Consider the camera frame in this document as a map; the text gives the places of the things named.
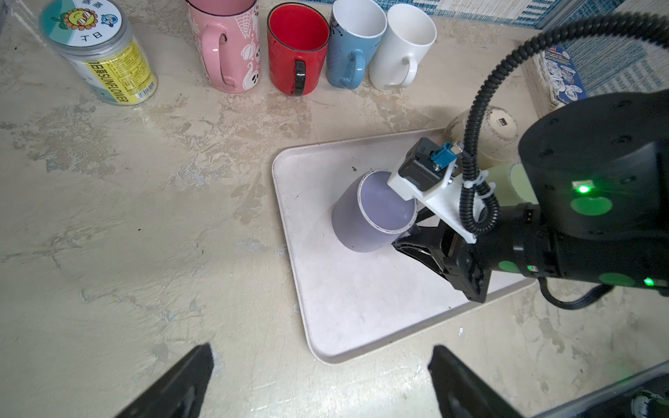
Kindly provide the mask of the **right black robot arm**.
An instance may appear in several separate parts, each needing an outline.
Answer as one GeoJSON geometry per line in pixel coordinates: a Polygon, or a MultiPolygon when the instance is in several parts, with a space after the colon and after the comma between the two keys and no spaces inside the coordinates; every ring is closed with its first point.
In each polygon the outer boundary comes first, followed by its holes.
{"type": "Polygon", "coordinates": [[[518,145],[535,203],[503,207],[468,243],[452,226],[417,227],[395,250],[484,302],[493,272],[519,273],[549,294],[550,278],[592,290],[558,308],[587,307],[615,287],[668,293],[668,93],[610,93],[541,118],[518,145]]]}

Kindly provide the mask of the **red mug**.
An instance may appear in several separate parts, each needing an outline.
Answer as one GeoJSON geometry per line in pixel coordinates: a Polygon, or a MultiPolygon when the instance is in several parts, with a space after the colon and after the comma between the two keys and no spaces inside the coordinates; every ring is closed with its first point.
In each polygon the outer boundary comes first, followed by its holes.
{"type": "Polygon", "coordinates": [[[325,17],[309,5],[281,3],[268,13],[268,57],[273,85],[290,97],[317,87],[329,47],[325,17]]]}

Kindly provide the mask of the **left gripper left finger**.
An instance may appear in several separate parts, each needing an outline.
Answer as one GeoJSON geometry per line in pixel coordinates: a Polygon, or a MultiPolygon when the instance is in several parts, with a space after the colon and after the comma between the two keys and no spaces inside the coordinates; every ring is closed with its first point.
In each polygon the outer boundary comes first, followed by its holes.
{"type": "Polygon", "coordinates": [[[199,417],[213,369],[210,344],[198,345],[117,417],[199,417]]]}

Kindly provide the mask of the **purple mug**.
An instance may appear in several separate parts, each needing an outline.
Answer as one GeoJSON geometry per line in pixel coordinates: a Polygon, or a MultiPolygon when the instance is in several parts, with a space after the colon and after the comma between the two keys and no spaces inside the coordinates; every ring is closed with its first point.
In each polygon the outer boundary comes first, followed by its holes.
{"type": "Polygon", "coordinates": [[[358,253],[391,245],[416,222],[416,200],[404,200],[389,185],[391,172],[370,171],[352,183],[334,204],[338,240],[358,253]]]}

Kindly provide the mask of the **white mug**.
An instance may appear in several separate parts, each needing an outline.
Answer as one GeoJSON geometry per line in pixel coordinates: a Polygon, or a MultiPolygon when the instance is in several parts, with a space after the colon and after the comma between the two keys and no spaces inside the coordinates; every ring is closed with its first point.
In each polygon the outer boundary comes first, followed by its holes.
{"type": "Polygon", "coordinates": [[[383,92],[411,85],[419,64],[437,40],[434,21],[416,6],[393,5],[387,20],[387,31],[369,67],[371,84],[383,92]]]}

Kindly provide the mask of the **pink ghost pattern mug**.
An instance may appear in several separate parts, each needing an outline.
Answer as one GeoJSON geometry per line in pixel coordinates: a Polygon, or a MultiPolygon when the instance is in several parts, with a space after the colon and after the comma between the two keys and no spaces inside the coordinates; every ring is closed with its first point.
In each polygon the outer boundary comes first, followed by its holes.
{"type": "Polygon", "coordinates": [[[210,84],[241,94],[260,79],[259,5],[253,0],[186,3],[187,16],[210,84]]]}

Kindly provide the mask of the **blue mug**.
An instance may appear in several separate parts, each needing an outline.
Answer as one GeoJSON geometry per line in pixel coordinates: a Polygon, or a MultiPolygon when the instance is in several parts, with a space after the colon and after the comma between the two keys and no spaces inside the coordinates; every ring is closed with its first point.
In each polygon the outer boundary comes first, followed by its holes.
{"type": "Polygon", "coordinates": [[[337,88],[355,90],[382,41],[388,21],[375,1],[337,0],[330,18],[327,79],[337,88]]]}

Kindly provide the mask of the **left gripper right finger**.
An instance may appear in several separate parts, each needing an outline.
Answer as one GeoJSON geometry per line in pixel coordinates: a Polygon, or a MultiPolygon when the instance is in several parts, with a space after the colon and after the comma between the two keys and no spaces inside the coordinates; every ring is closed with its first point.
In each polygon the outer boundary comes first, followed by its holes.
{"type": "Polygon", "coordinates": [[[522,417],[448,348],[433,348],[428,371],[442,417],[522,417]]]}

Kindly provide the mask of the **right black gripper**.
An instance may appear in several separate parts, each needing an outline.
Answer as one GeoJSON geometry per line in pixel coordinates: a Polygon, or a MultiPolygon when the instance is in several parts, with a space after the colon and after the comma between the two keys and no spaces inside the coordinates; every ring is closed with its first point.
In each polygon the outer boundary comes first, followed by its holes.
{"type": "Polygon", "coordinates": [[[461,292],[468,301],[485,303],[491,275],[499,270],[502,253],[487,240],[468,244],[443,221],[435,226],[414,225],[392,243],[394,249],[420,262],[461,292]]]}

